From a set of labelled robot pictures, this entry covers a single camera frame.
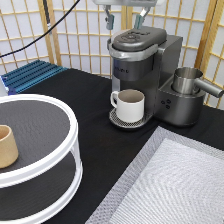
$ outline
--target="mug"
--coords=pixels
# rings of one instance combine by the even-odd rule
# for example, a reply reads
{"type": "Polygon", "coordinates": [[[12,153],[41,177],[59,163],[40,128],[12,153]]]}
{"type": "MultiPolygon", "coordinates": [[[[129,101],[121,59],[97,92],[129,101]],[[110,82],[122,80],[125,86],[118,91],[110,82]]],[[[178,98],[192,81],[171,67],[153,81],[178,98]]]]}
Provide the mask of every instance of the mug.
{"type": "Polygon", "coordinates": [[[12,129],[6,125],[0,125],[0,168],[14,163],[18,155],[19,153],[12,129]]]}
{"type": "Polygon", "coordinates": [[[133,89],[114,91],[111,93],[110,101],[116,108],[117,117],[124,122],[134,123],[144,116],[145,96],[140,91],[133,89]]]}

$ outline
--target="frother handle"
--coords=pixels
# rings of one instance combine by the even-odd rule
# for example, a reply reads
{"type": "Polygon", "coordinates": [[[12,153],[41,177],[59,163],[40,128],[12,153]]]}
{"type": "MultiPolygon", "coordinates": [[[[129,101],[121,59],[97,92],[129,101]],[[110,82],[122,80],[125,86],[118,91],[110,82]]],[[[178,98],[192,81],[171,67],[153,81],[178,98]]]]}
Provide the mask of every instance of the frother handle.
{"type": "Polygon", "coordinates": [[[118,91],[114,91],[110,95],[110,102],[115,108],[117,108],[117,104],[114,102],[114,95],[118,96],[118,93],[119,93],[118,91]]]}
{"type": "Polygon", "coordinates": [[[220,98],[224,94],[224,90],[216,87],[215,85],[212,85],[208,82],[205,82],[201,79],[195,79],[194,84],[199,87],[200,89],[204,90],[207,93],[210,93],[211,95],[220,98]]]}

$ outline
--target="table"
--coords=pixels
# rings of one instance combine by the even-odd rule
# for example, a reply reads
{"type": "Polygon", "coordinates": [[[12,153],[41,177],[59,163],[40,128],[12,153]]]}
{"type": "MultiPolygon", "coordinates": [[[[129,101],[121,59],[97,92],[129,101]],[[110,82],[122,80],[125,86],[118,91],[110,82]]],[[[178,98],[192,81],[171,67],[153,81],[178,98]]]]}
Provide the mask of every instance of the table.
{"type": "Polygon", "coordinates": [[[158,126],[224,150],[224,111],[203,107],[196,125],[177,128],[152,119],[136,132],[115,128],[108,119],[111,80],[70,69],[24,91],[64,101],[79,123],[83,179],[71,202],[47,224],[87,221],[158,126]]]}

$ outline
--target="white round shelf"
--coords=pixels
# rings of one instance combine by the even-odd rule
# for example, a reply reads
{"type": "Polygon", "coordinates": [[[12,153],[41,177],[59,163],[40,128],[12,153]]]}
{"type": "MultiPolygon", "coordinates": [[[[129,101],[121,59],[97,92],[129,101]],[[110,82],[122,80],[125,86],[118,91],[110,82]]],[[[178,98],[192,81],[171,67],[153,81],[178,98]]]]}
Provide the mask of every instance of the white round shelf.
{"type": "Polygon", "coordinates": [[[76,117],[52,97],[16,95],[0,98],[0,124],[12,128],[19,150],[18,160],[0,169],[0,223],[42,223],[66,206],[82,178],[76,117]],[[60,190],[49,191],[53,184],[60,190]],[[18,213],[11,216],[10,206],[18,213]]]}

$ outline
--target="black cable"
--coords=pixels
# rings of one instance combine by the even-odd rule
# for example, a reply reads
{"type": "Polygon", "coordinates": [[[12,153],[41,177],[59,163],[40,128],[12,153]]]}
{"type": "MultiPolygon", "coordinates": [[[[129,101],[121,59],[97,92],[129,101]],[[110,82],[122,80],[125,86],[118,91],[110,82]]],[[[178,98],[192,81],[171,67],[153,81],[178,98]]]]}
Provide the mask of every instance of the black cable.
{"type": "Polygon", "coordinates": [[[44,33],[42,36],[38,37],[36,40],[34,40],[33,42],[29,43],[28,45],[26,45],[25,47],[19,49],[19,50],[16,50],[16,51],[13,51],[13,52],[10,52],[10,53],[7,53],[7,54],[4,54],[4,55],[0,55],[0,58],[3,58],[5,56],[8,56],[10,54],[15,54],[19,51],[22,51],[26,48],[28,48],[29,46],[31,46],[32,44],[36,43],[38,40],[40,40],[41,38],[45,37],[47,34],[49,34],[51,32],[51,30],[53,30],[75,7],[76,5],[80,2],[80,0],[77,0],[77,2],[68,10],[68,12],[61,17],[61,19],[58,20],[58,22],[56,22],[54,24],[54,26],[52,26],[46,33],[44,33]]]}

